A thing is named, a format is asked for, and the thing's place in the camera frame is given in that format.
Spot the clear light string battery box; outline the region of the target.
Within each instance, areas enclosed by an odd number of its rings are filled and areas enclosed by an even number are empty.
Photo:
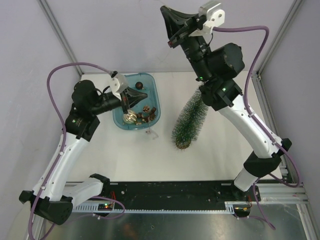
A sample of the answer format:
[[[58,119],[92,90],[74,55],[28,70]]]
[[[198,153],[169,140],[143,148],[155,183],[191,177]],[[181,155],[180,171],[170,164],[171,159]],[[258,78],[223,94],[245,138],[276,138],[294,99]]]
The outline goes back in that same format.
[[[152,140],[155,140],[159,137],[159,135],[152,129],[148,129],[146,132],[145,132]]]

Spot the small green christmas tree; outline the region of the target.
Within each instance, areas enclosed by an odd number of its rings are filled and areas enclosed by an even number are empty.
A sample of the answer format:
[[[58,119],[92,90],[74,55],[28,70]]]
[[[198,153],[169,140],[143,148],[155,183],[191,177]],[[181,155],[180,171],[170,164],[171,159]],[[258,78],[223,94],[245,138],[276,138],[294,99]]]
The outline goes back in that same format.
[[[185,150],[198,140],[208,109],[197,88],[181,110],[171,133],[171,141],[177,149]]]

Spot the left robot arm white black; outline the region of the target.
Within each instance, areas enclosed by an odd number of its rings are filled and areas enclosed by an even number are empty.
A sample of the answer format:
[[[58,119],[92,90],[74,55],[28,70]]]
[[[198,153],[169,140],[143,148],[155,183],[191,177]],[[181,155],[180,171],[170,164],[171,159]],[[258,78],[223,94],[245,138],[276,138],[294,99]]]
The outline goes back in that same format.
[[[74,86],[69,116],[62,123],[62,135],[47,169],[32,190],[24,190],[19,196],[22,203],[30,202],[33,212],[56,225],[64,224],[74,207],[97,197],[110,196],[110,179],[92,174],[71,190],[65,184],[73,166],[84,148],[91,141],[100,121],[98,115],[116,108],[125,113],[148,97],[113,78],[110,92],[99,91],[90,80],[81,80]]]

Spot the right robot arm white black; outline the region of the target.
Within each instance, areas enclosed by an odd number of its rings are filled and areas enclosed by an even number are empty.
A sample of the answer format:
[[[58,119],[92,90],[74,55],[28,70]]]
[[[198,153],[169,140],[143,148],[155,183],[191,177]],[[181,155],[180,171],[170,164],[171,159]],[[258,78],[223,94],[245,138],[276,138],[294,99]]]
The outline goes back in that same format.
[[[199,91],[206,106],[228,119],[252,147],[252,153],[230,188],[231,196],[242,201],[249,188],[259,179],[272,173],[281,163],[292,142],[281,138],[266,126],[250,107],[247,89],[241,89],[235,77],[244,69],[243,53],[235,43],[211,50],[204,36],[213,32],[227,32],[223,27],[225,12],[218,1],[202,5],[198,13],[187,14],[162,6],[171,48],[181,47],[191,64]]]

